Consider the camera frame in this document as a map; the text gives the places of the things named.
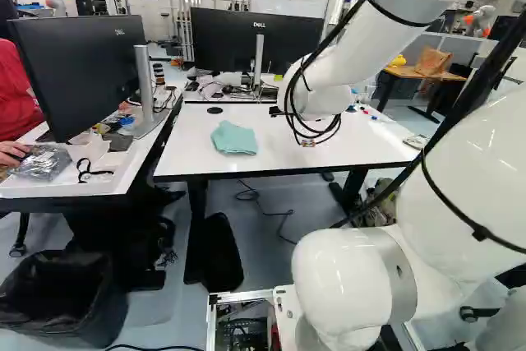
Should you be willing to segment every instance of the black trash bag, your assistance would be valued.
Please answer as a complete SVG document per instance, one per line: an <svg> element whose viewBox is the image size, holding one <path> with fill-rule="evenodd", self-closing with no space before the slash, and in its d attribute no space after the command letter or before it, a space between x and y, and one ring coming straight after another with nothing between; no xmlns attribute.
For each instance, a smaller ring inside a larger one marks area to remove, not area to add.
<svg viewBox="0 0 526 351"><path fill-rule="evenodd" d="M0 285L0 328L53 345L106 348L126 314L112 260L98 252L37 252Z"/></svg>
<svg viewBox="0 0 526 351"><path fill-rule="evenodd" d="M201 282L210 293L234 291L243 282L244 274L228 217L215 213L205 219L203 236Z"/></svg>

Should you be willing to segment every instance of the trash bin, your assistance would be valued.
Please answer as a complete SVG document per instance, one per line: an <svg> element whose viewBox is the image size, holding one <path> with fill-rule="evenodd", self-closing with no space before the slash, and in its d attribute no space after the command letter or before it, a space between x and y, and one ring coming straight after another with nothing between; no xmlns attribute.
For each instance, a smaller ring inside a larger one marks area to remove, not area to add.
<svg viewBox="0 0 526 351"><path fill-rule="evenodd" d="M127 314L109 256L42 251L0 285L0 328L70 348L108 347Z"/></svg>

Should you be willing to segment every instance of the desk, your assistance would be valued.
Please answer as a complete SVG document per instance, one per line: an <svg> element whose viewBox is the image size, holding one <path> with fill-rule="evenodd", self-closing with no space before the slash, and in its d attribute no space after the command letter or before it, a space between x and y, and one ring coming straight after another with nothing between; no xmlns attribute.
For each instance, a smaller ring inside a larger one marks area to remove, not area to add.
<svg viewBox="0 0 526 351"><path fill-rule="evenodd" d="M159 101L168 95L162 92ZM70 164L52 182L32 182L20 178L8 178L0 183L0 211L64 212L69 207L91 207L95 204L118 204L126 200L137 174L148 168L154 161L156 151L168 138L173 119L177 111L171 112L152 132L140 140L134 140L130 148L122 153L107 153L97 163L94 169L105 165L118 165L114 182L77 183L78 171L75 164ZM34 144L35 139L48 130L46 122L41 123L18 141L24 144Z"/></svg>
<svg viewBox="0 0 526 351"><path fill-rule="evenodd" d="M274 81L275 75L274 74L262 74L261 80L266 83L267 85L278 87L283 84L282 81ZM200 91L201 85L197 90L194 91L185 91L184 92L184 100L187 103L199 103L199 102L222 102L222 103L238 103L238 102L255 102L258 103L267 103L267 104L275 104L277 103L276 99L269 99L262 97L260 99L256 98L256 94L254 95L242 95L242 94L223 94L222 88L223 85L219 82L215 84L208 85L209 81L204 82L206 84L206 87L203 91ZM214 98L212 97L212 94L215 92L219 92L223 94L220 98Z"/></svg>
<svg viewBox="0 0 526 351"><path fill-rule="evenodd" d="M343 197L352 201L369 169L406 166L417 151L402 139L413 134L374 109L370 115L343 113L340 131L317 147L296 144L284 117L269 116L268 104L221 104L221 114L208 114L209 104L183 104L164 152L154 172L154 181L186 181L192 212L185 282L200 280L199 234L204 230L208 181L291 174L349 171ZM379 119L374 121L371 115ZM258 154L219 153L210 133L223 120L251 127L256 133Z"/></svg>
<svg viewBox="0 0 526 351"><path fill-rule="evenodd" d="M400 66L400 67L386 67L384 69L384 72L387 73L387 76L390 76L388 81L385 81L385 89L380 97L380 103L376 107L378 111L384 111L385 106L387 105L387 101L389 100L389 97L391 95L391 92L393 91L396 81L402 80L402 79L412 79L412 80L424 80L424 79L433 79L433 80L442 80L442 81L466 81L467 79L461 76L456 76L455 74L451 74L449 72L441 72L437 73L433 76L424 76L420 73L416 73L414 71L414 66ZM409 106L410 109L413 111L417 111L417 113L420 113L421 115L424 115L424 117L428 118L426 113L422 110L412 108L412 106Z"/></svg>

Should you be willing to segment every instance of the silver monitor stand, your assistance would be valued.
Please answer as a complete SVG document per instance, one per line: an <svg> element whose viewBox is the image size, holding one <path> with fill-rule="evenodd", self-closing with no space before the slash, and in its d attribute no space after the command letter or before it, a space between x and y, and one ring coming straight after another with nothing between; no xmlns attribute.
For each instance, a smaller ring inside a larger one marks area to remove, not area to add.
<svg viewBox="0 0 526 351"><path fill-rule="evenodd" d="M139 88L141 90L142 122L130 132L135 139L141 139L154 130L168 115L169 110L154 112L154 94L151 86L150 57L147 45L134 45Z"/></svg>

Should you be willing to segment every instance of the metal frame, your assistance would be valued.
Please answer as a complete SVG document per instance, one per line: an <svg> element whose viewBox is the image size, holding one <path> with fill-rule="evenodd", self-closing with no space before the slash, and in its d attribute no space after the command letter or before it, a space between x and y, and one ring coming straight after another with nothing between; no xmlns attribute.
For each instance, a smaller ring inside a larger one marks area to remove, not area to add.
<svg viewBox="0 0 526 351"><path fill-rule="evenodd" d="M217 326L217 305L272 299L272 289L236 293L211 293L206 309L206 351L215 351L215 327Z"/></svg>
<svg viewBox="0 0 526 351"><path fill-rule="evenodd" d="M232 2L232 0L213 0L214 8L217 7L217 2ZM248 10L251 10L252 0L235 0L235 2L241 1L240 7L244 8L247 6ZM191 15L190 8L192 6L199 7L200 0L179 0L178 17L175 20L176 32L181 39L182 56L185 62L194 62L194 47L193 39L191 35Z"/></svg>

